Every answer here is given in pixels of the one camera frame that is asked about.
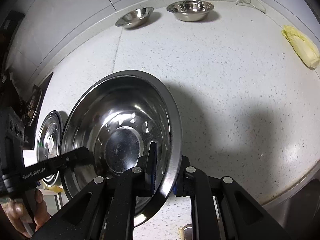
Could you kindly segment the person's left hand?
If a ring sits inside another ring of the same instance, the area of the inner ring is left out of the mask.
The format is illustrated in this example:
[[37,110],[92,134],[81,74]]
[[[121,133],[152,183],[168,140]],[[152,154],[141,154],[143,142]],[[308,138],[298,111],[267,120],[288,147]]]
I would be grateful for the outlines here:
[[[36,224],[35,231],[37,231],[51,218],[51,215],[47,210],[47,204],[40,190],[35,190],[34,198],[36,202],[36,212],[34,215],[34,221]],[[12,226],[19,233],[21,233],[27,238],[30,238],[30,233],[27,232],[21,221],[21,217],[23,217],[27,213],[25,205],[23,203],[18,203],[15,200],[11,200],[10,202],[1,204],[1,207],[6,217],[10,220]]]

